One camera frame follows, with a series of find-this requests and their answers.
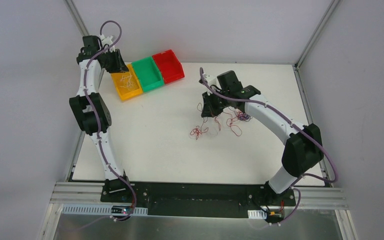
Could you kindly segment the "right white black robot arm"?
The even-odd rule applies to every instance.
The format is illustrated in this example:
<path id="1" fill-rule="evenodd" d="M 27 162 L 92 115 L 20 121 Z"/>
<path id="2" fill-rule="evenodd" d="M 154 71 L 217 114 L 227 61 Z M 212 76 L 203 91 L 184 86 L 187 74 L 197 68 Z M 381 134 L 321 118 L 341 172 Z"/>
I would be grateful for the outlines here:
<path id="1" fill-rule="evenodd" d="M 257 88 L 243 86 L 233 70 L 214 77 L 200 68 L 199 74 L 199 83 L 207 88 L 202 94 L 203 118 L 215 118 L 226 108 L 234 108 L 259 121 L 283 143 L 281 167 L 263 186 L 264 200 L 278 204 L 284 192 L 324 158 L 319 127 L 286 116 Z"/>

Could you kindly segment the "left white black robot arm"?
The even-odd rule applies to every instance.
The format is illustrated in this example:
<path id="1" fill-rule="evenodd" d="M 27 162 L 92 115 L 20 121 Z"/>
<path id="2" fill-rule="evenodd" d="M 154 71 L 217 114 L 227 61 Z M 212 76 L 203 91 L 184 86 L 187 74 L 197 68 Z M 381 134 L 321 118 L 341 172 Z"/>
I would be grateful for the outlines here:
<path id="1" fill-rule="evenodd" d="M 116 162 L 110 135 L 112 118 L 99 86 L 104 72 L 125 73 L 128 68 L 112 36 L 88 35 L 82 41 L 83 47 L 76 58 L 80 69 L 79 88 L 69 99 L 69 106 L 80 130 L 97 149 L 104 171 L 103 195 L 113 194 L 124 203 L 132 198 L 133 189 L 128 185 L 125 170 Z"/>

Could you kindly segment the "yellow plastic bin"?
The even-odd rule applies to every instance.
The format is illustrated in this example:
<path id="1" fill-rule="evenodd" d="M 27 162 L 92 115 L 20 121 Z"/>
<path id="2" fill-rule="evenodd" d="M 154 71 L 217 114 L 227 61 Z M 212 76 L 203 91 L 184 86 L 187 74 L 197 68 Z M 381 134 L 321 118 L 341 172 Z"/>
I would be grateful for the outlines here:
<path id="1" fill-rule="evenodd" d="M 115 90 L 122 102 L 144 93 L 132 64 L 128 64 L 127 67 L 129 72 L 110 74 Z"/>

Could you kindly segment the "green plastic bin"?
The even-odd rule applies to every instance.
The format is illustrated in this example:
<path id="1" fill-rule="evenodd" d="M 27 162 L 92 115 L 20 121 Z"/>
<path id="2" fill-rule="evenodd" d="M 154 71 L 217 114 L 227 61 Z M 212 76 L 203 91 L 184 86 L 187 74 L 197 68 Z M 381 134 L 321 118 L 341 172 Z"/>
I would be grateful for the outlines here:
<path id="1" fill-rule="evenodd" d="M 151 56 L 134 61 L 131 65 L 144 92 L 164 85 L 162 74 Z"/>

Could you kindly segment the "red plastic bin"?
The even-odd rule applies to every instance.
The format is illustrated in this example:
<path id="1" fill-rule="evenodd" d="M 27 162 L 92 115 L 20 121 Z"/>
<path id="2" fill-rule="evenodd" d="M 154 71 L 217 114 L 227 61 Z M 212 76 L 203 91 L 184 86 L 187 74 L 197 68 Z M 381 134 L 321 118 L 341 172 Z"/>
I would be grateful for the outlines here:
<path id="1" fill-rule="evenodd" d="M 172 49 L 156 53 L 152 58 L 158 67 L 164 84 L 170 84 L 185 77 L 183 66 Z"/>

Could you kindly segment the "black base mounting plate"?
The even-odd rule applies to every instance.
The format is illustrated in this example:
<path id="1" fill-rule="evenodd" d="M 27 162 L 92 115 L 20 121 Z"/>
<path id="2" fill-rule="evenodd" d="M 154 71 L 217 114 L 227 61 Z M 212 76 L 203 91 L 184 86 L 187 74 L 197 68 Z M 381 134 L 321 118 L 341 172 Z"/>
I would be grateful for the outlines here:
<path id="1" fill-rule="evenodd" d="M 148 215 L 167 217 L 247 218 L 248 212 L 269 207 L 272 211 L 280 207 L 294 207 L 293 190 L 266 198 L 264 184 L 207 184 L 143 182 L 131 183 L 125 191 L 103 195 L 103 203 L 118 203 L 136 210 L 147 209 Z"/>

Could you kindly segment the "aluminium front rail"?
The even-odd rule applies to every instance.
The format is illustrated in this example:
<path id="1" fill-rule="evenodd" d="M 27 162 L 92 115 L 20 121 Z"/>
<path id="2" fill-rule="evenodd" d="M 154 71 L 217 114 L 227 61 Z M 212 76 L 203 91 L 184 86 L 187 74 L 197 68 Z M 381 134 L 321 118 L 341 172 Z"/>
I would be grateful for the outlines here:
<path id="1" fill-rule="evenodd" d="M 315 210 L 348 210 L 349 205 L 341 188 L 298 186 L 280 196 L 264 196 L 261 184 L 203 184 L 134 182 L 139 207 L 155 205 L 157 200 L 169 201 L 227 201 L 262 206 L 293 207 Z M 51 203 L 65 204 L 125 204 L 133 201 L 130 190 L 109 193 L 102 182 L 57 182 L 51 194 Z"/>

